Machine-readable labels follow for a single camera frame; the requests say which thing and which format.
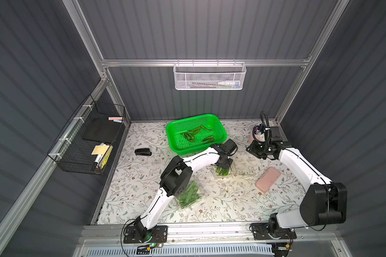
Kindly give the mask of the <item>clear pepper container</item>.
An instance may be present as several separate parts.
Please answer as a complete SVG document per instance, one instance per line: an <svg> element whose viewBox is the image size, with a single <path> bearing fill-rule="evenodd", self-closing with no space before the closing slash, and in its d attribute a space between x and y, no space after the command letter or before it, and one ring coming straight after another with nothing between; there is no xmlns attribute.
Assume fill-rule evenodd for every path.
<svg viewBox="0 0 386 257"><path fill-rule="evenodd" d="M186 209L204 200L205 188L200 181L189 182L186 190L176 197L180 209Z"/></svg>
<svg viewBox="0 0 386 257"><path fill-rule="evenodd" d="M228 163L223 164L222 167L217 166L216 164L212 164L211 167L216 179L233 178L238 175L234 159L231 157L228 159Z"/></svg>

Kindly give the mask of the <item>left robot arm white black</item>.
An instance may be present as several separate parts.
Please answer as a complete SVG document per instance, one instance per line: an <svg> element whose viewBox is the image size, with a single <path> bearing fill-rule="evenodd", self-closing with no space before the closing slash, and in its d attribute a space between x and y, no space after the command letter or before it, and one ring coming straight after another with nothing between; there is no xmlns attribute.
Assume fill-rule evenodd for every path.
<svg viewBox="0 0 386 257"><path fill-rule="evenodd" d="M237 144L228 139L224 143L213 143L205 151L182 158L172 158L161 174L159 189L149 208L135 219L134 225L139 233L152 230L173 198L181 195L190 182L192 175L207 166L217 166L229 169L233 160L231 157L237 151Z"/></svg>

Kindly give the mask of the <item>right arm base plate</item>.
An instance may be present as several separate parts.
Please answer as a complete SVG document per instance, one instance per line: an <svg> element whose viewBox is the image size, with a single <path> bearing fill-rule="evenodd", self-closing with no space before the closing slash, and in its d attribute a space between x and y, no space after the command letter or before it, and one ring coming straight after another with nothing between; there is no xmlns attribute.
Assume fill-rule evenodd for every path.
<svg viewBox="0 0 386 257"><path fill-rule="evenodd" d="M279 240L297 238L296 232L293 229L283 229L275 224L264 223L251 223L249 226L250 232L253 234L255 240Z"/></svg>

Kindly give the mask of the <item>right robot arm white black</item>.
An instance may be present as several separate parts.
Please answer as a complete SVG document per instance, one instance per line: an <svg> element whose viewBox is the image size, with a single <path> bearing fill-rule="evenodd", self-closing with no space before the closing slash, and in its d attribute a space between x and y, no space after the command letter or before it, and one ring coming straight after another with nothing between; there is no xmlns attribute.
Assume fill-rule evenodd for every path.
<svg viewBox="0 0 386 257"><path fill-rule="evenodd" d="M287 141L276 141L272 128L263 124L252 130L253 141L246 151L257 158L279 160L286 165L305 190L298 209L272 214L268 221L270 234L285 229L342 224L347 218L347 188L320 173Z"/></svg>

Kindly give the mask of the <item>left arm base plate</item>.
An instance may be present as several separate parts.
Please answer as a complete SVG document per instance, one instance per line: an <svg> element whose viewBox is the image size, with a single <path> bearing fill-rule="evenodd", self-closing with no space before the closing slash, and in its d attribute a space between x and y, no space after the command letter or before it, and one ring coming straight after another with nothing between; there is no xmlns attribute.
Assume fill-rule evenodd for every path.
<svg viewBox="0 0 386 257"><path fill-rule="evenodd" d="M133 225L126 226L123 231L124 244L166 243L168 226L155 226L150 230L138 231Z"/></svg>

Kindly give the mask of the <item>green plastic basket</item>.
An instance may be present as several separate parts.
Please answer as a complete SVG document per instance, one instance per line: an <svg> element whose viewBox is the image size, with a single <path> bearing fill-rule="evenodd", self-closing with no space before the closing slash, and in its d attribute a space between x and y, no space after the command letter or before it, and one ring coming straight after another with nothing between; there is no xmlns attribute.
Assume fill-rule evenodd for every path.
<svg viewBox="0 0 386 257"><path fill-rule="evenodd" d="M213 114L184 118L170 122L166 126L170 149L178 155L206 150L213 143L223 143L227 133Z"/></svg>

